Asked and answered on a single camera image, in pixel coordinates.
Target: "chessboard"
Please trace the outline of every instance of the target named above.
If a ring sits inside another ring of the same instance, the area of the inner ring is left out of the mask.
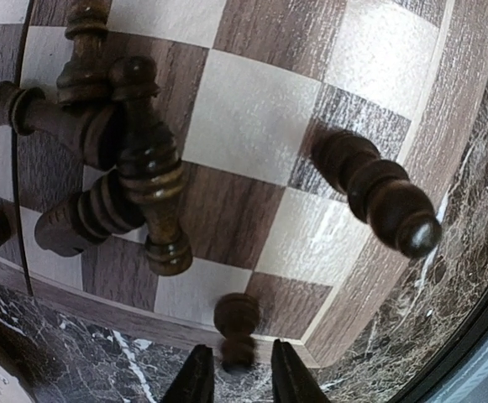
[[[145,228],[73,258],[41,249],[40,215],[103,173],[45,133],[18,139],[14,166],[11,131],[0,127],[0,203],[11,216],[20,205],[34,297],[191,348],[218,343],[216,301],[245,292],[260,301],[262,361],[282,338],[307,365],[331,365],[408,261],[317,173],[313,140],[332,128],[365,136],[436,207],[446,205],[487,77],[488,30],[477,27],[488,25],[488,8],[446,0],[106,3],[102,63],[128,55],[157,63],[154,103],[184,160],[180,215],[194,262],[182,275],[154,275]],[[72,52],[64,36],[71,0],[35,0],[29,16],[28,4],[0,0],[0,81],[41,87],[55,100]],[[0,283],[25,292],[16,241],[0,248]]]

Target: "black cable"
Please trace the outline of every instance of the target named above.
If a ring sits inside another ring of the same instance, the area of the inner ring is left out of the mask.
[[[24,64],[25,45],[27,44],[27,33],[29,32],[29,25],[31,22],[31,15],[33,14],[34,0],[29,1],[27,11],[25,13],[25,23],[22,29],[19,40],[19,52],[16,59],[16,69],[14,72],[14,82],[19,85],[22,76],[22,67]],[[34,296],[33,286],[31,284],[31,277],[29,275],[29,266],[27,264],[27,254],[25,253],[24,231],[22,227],[21,209],[19,203],[19,172],[18,172],[18,134],[12,129],[12,186],[14,197],[14,211],[16,215],[16,230],[18,232],[18,245],[21,255],[22,266],[24,268],[25,286],[29,296]]]

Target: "dark marble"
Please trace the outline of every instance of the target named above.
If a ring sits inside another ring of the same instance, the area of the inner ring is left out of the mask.
[[[39,403],[159,401],[188,355],[63,315],[2,286],[0,345]],[[216,401],[254,401],[270,388],[267,366],[232,378],[216,365]],[[247,400],[239,400],[242,394]]]

